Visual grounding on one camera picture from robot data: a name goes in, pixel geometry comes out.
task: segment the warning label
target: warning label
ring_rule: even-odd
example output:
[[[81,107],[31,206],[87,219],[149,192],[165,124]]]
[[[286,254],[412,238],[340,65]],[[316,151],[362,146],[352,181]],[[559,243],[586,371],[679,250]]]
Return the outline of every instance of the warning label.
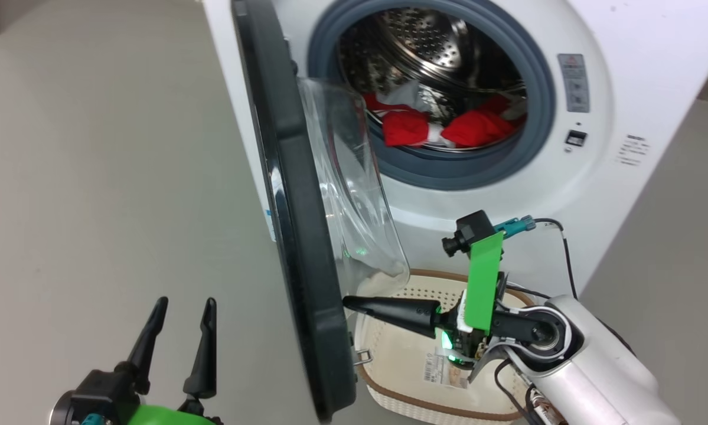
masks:
[[[650,152],[650,145],[645,138],[627,135],[616,153],[616,161],[626,166],[640,166]]]
[[[422,379],[427,382],[466,389],[469,385],[467,380],[469,373],[470,371],[462,371],[451,365],[444,355],[434,352],[428,352],[425,355],[425,370]]]
[[[584,56],[569,53],[559,54],[559,64],[566,90],[566,110],[588,113],[589,86]]]

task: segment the green light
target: green light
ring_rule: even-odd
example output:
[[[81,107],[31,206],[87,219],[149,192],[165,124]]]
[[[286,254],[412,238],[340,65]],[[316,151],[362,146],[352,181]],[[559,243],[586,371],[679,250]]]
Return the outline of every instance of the green light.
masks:
[[[451,337],[449,337],[448,334],[445,333],[445,331],[443,331],[443,334],[441,335],[441,343],[443,344],[443,348],[453,349],[453,342],[451,342]]]

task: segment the washing machine door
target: washing machine door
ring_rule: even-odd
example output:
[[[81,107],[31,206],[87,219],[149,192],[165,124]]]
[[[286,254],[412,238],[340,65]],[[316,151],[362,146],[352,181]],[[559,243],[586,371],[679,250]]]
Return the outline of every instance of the washing machine door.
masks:
[[[356,397],[342,296],[387,296],[409,269],[361,97],[296,78],[270,0],[232,7],[290,309],[319,421],[328,422]]]

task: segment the floor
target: floor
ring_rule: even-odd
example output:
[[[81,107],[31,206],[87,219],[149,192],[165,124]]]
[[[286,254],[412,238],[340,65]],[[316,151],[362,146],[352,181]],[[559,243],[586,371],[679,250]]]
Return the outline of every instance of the floor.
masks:
[[[148,399],[177,406],[194,320],[219,292],[240,320],[219,323],[226,384],[207,407],[225,423],[312,423],[303,371],[287,367],[298,354],[283,349],[295,341],[275,246],[256,237],[264,220],[200,6],[0,8],[0,420],[35,423],[89,369],[114,366],[163,293],[171,311]],[[685,424],[708,423],[708,103],[692,107],[583,299]],[[414,422],[363,391],[335,423]]]

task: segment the laundry basket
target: laundry basket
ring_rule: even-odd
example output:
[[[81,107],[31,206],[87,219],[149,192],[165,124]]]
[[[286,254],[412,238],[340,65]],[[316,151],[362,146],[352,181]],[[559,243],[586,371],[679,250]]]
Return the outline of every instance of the laundry basket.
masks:
[[[443,311],[455,306],[466,288],[459,274],[413,270],[408,285],[395,297],[437,299]],[[507,306],[532,304],[523,293],[507,291]],[[449,365],[441,349],[441,334],[434,341],[359,315],[354,345],[369,350],[373,360],[360,365],[358,373],[375,401],[397,414],[437,425],[486,425],[510,423],[521,417],[495,384],[500,361],[492,361],[472,384],[469,371]],[[524,403],[527,384],[514,368],[503,368],[499,381],[519,403]]]

